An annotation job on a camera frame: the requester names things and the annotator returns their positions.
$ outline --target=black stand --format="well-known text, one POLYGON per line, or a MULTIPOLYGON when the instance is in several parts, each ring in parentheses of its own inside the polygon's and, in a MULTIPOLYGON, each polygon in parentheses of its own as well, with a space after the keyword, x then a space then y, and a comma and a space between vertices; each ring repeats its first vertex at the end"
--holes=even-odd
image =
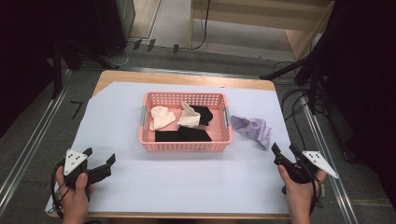
POLYGON ((311 85, 310 92, 308 96, 308 107, 311 110, 312 114, 316 114, 315 112, 315 95, 317 91, 318 81, 322 73, 320 72, 320 65, 323 59, 326 57, 325 52, 331 52, 331 48, 334 48, 334 44, 331 42, 334 40, 337 30, 340 28, 344 17, 348 13, 348 11, 354 6, 354 2, 347 4, 346 6, 339 8, 339 11, 334 14, 334 10, 338 6, 339 1, 336 1, 334 4, 331 22, 329 22, 326 31, 324 32, 321 39, 312 49, 306 57, 301 60, 292 63, 279 71, 276 71, 267 76, 260 76, 260 79, 272 80, 276 77, 280 77, 298 67, 301 67, 301 70, 298 72, 294 81, 297 85, 304 85, 305 82, 311 77, 311 85))
POLYGON ((59 2, 54 1, 51 3, 50 7, 51 12, 49 18, 52 18, 54 23, 52 24, 52 36, 53 36, 53 70, 54 70, 54 78, 53 78, 53 85, 54 90, 52 94, 52 99, 54 99, 62 89, 62 56, 64 57, 64 61, 67 64, 67 67, 73 70, 79 70, 81 67, 81 60, 77 56, 76 52, 81 52, 94 60, 95 62, 101 64, 104 68, 109 69, 119 69, 120 67, 117 65, 113 65, 112 63, 105 61, 95 53, 91 52, 90 50, 84 48, 80 44, 64 39, 61 35, 61 31, 59 30, 61 26, 60 15, 61 9, 58 6, 59 2))

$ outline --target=white cloth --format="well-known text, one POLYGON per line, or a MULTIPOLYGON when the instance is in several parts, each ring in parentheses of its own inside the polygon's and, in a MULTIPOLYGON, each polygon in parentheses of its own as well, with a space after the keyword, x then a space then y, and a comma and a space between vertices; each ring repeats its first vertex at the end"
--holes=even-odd
POLYGON ((181 117, 177 124, 188 128, 197 128, 199 126, 201 114, 195 112, 186 102, 181 103, 181 107, 183 110, 181 111, 181 117))
POLYGON ((151 108, 152 122, 149 129, 152 131, 166 127, 166 125, 176 120, 173 112, 168 111, 168 107, 157 105, 151 108))

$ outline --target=black tape mark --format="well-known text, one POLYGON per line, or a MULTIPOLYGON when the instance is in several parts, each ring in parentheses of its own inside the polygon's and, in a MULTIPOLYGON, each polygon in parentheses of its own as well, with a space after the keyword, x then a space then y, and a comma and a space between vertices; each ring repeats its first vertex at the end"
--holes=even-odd
POLYGON ((142 43, 142 39, 139 39, 138 41, 136 41, 136 43, 134 43, 134 50, 139 49, 141 43, 142 43))
POLYGON ((174 45, 174 53, 178 53, 178 45, 174 45))
POLYGON ((75 119, 76 118, 76 116, 77 116, 77 114, 78 114, 78 111, 81 109, 81 107, 82 107, 82 104, 84 104, 83 102, 78 102, 78 101, 70 101, 70 104, 77 104, 78 105, 78 108, 77 108, 77 110, 76 110, 76 113, 73 115, 73 117, 72 117, 72 119, 75 119))
POLYGON ((150 39, 149 44, 148 44, 148 52, 152 51, 154 49, 154 43, 155 39, 150 39))

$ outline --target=crumpled fabric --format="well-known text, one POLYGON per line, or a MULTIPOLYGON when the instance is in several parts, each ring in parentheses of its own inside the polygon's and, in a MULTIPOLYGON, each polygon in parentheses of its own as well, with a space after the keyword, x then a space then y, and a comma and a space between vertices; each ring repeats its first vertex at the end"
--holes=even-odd
POLYGON ((209 126, 209 121, 213 119, 213 114, 207 106, 202 105, 190 105, 195 112, 201 115, 199 124, 209 126))
POLYGON ((205 130, 180 126, 177 131, 155 131, 156 142, 211 142, 205 130))
POLYGON ((201 114, 195 112, 186 102, 181 103, 181 107, 183 110, 181 111, 181 117, 177 124, 188 128, 197 128, 199 126, 201 114))
POLYGON ((265 148, 269 147, 271 128, 266 126, 264 119, 247 119, 232 115, 231 124, 237 132, 259 141, 265 148))
POLYGON ((176 120, 173 112, 168 111, 168 107, 157 105, 151 108, 152 122, 149 129, 152 131, 166 127, 168 124, 176 120))

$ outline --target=white paper sheet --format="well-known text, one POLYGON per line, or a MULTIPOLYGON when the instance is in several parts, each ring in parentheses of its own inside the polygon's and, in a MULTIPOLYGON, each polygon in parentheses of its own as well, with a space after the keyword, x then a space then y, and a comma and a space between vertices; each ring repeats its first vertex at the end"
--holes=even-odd
POLYGON ((294 161, 275 91, 114 82, 89 101, 72 146, 92 147, 89 168, 116 154, 112 175, 95 184, 90 212, 288 213, 273 152, 235 130, 223 152, 147 153, 138 141, 147 91, 223 92, 231 115, 265 119, 270 146, 294 161))

